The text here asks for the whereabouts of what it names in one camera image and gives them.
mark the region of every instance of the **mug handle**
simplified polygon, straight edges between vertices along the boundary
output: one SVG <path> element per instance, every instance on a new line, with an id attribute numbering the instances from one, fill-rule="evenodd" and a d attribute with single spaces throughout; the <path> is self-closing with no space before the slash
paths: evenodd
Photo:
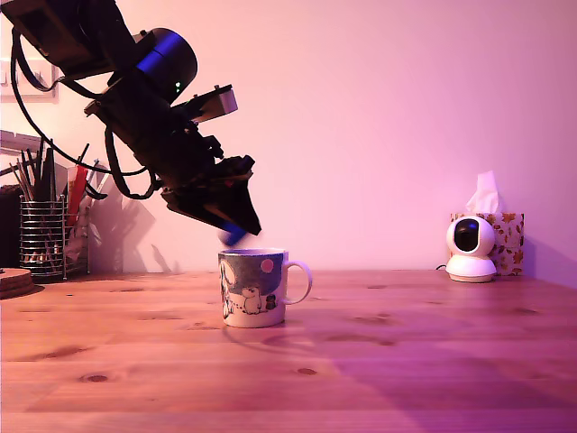
<path id="1" fill-rule="evenodd" d="M 285 271 L 287 272 L 287 277 L 288 277 L 288 273 L 289 273 L 289 267 L 291 267 L 291 266 L 298 266 L 300 269 L 302 269 L 305 272 L 305 274 L 308 277 L 308 287 L 307 287 L 307 292 L 300 299 L 288 299 L 288 298 L 283 299 L 282 302 L 286 305 L 298 304 L 301 300 L 303 300 L 304 298 L 306 298 L 308 296 L 308 293 L 310 293 L 310 290 L 313 287 L 313 274 L 310 271 L 310 269 L 308 269 L 308 266 L 306 266 L 302 262 L 285 262 L 285 263 L 283 263 L 283 267 L 285 268 Z"/>

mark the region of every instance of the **wooden coaster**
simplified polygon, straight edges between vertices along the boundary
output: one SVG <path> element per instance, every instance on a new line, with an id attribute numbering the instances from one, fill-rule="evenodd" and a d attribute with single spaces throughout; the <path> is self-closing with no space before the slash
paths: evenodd
<path id="1" fill-rule="evenodd" d="M 4 268 L 0 273 L 0 299 L 13 298 L 34 290 L 32 276 L 27 269 Z"/>

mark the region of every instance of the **floral tissue box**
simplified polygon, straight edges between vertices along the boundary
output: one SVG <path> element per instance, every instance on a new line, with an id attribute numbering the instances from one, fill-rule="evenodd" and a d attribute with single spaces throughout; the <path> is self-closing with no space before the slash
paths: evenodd
<path id="1" fill-rule="evenodd" d="M 451 214 L 451 222 L 468 215 L 485 219 L 495 229 L 495 246 L 493 246 L 489 258 L 495 263 L 497 275 L 521 275 L 523 273 L 525 214 L 499 212 L 494 214 Z"/>

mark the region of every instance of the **mug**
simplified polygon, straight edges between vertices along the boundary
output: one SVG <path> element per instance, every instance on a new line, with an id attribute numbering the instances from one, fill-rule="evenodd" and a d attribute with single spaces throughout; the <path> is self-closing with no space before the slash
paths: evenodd
<path id="1" fill-rule="evenodd" d="M 308 277 L 299 299 L 287 298 L 287 276 L 298 266 Z M 289 252 L 276 248 L 224 250 L 218 254 L 223 318 L 229 327 L 271 327 L 285 319 L 287 305 L 307 297 L 313 275 L 302 262 L 290 262 Z"/>

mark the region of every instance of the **white security camera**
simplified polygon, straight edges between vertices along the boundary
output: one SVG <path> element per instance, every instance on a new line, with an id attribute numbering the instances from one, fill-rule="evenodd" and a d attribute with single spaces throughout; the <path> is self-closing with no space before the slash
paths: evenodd
<path id="1" fill-rule="evenodd" d="M 489 258 L 495 244 L 493 227 L 478 216 L 463 216 L 447 230 L 447 245 L 453 253 L 446 271 L 455 281 L 486 282 L 497 273 Z"/>

